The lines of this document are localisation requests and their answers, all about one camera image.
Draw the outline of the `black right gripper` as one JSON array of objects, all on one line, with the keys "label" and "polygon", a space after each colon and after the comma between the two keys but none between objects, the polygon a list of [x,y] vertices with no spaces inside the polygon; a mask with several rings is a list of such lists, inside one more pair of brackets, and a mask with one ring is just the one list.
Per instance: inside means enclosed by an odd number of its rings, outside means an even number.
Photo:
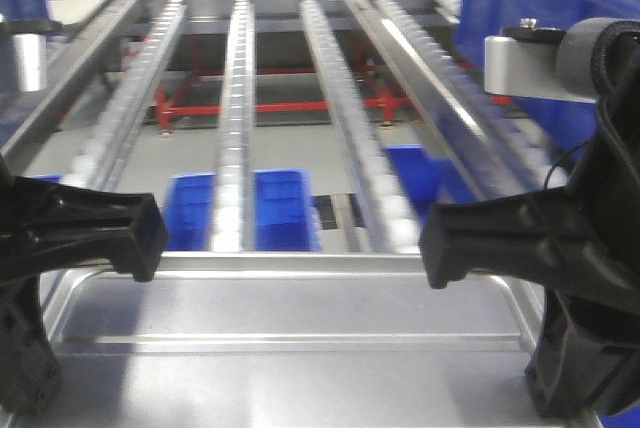
[{"label": "black right gripper", "polygon": [[525,374],[537,411],[614,415],[639,403],[639,81],[598,107],[570,181],[434,206],[419,247],[428,282],[469,273],[541,285],[543,325]]}]

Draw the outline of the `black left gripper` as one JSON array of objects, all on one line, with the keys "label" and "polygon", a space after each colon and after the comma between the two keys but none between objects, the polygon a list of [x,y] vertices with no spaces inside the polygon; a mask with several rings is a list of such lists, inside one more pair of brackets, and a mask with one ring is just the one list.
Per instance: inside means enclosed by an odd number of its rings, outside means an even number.
[{"label": "black left gripper", "polygon": [[106,260],[153,279],[168,241],[153,195],[116,194],[13,175],[1,168],[1,406],[44,410],[60,382],[39,301],[40,276]]}]

